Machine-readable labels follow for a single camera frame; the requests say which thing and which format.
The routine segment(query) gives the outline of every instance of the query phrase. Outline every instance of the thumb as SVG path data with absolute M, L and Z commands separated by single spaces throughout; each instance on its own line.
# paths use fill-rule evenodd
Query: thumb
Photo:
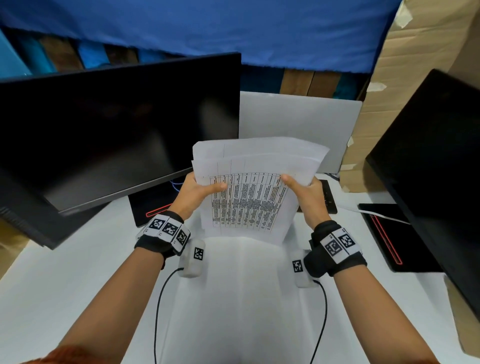
M 298 183 L 292 176 L 289 176 L 288 174 L 282 174 L 281 178 L 283 183 L 286 184 L 287 187 L 290 188 L 296 195 L 301 193 L 303 186 Z
M 209 184 L 207 186 L 202 186 L 202 193 L 206 197 L 209 194 L 214 194 L 215 192 L 221 192 L 227 189 L 227 184 L 225 182 L 219 182 L 214 184 Z

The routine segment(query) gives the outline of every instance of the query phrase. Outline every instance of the monitor screen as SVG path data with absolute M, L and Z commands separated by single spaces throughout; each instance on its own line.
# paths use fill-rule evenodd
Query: monitor screen
M 191 170 L 238 138 L 239 53 L 0 83 L 1 166 L 68 214 Z
M 432 70 L 367 156 L 478 318 L 479 101 L 479 90 Z

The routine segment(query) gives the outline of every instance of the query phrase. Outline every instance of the white cable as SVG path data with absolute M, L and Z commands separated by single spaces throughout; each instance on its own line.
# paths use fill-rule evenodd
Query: white cable
M 349 207 L 344 207 L 344 206 L 339 206 L 337 205 L 337 207 L 339 208 L 342 208 L 344 210 L 348 210 L 348 211 L 353 211 L 353 212 L 360 212 L 362 214 L 368 214 L 368 215 L 375 215 L 375 216 L 378 216 L 380 218 L 385 218 L 387 220 L 392 220 L 392 221 L 397 221 L 397 222 L 403 222 L 404 224 L 408 224 L 408 225 L 411 225 L 409 222 L 406 222 L 406 221 L 403 221 L 403 220 L 399 220 L 397 218 L 389 218 L 388 216 L 384 216 L 382 214 L 378 214 L 376 212 L 371 212 L 371 211 L 367 211 L 367 210 L 357 210 L 357 209 L 354 209 L 354 208 L 349 208 Z

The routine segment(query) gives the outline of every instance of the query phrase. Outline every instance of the hand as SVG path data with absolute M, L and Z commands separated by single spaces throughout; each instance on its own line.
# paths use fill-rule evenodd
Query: hand
M 185 177 L 185 182 L 183 182 L 180 192 L 169 210 L 176 212 L 183 220 L 186 220 L 192 216 L 192 213 L 200 206 L 205 197 L 226 189 L 227 184 L 224 182 L 201 186 L 195 180 L 193 172 L 190 172 Z
M 315 227 L 327 220 L 331 220 L 325 206 L 322 183 L 314 177 L 310 186 L 302 186 L 288 174 L 282 174 L 282 181 L 289 187 L 299 200 L 305 222 L 315 230 Z

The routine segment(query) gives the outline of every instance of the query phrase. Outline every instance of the red trim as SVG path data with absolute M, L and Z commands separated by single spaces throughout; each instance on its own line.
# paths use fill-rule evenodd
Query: red trim
M 393 246 L 392 242 L 388 238 L 388 235 L 385 232 L 384 227 L 380 223 L 378 217 L 376 217 L 375 215 L 370 215 L 370 217 L 372 218 L 372 221 L 373 221 L 375 227 L 377 228 L 380 236 L 382 237 L 383 241 L 385 242 L 385 245 L 387 246 L 388 251 L 392 255 L 393 259 L 395 260 L 395 263 L 397 263 L 399 266 L 403 265 L 402 259 L 400 258 L 400 256 L 396 252 L 395 247 Z
M 167 211 L 167 210 L 168 210 L 168 207 L 169 207 L 170 205 L 171 205 L 171 204 L 168 204 L 168 205 L 165 205 L 165 206 L 156 208 L 155 210 L 148 211 L 148 212 L 145 214 L 145 216 L 147 216 L 148 218 L 151 218 L 153 215 L 159 214 L 160 212 Z

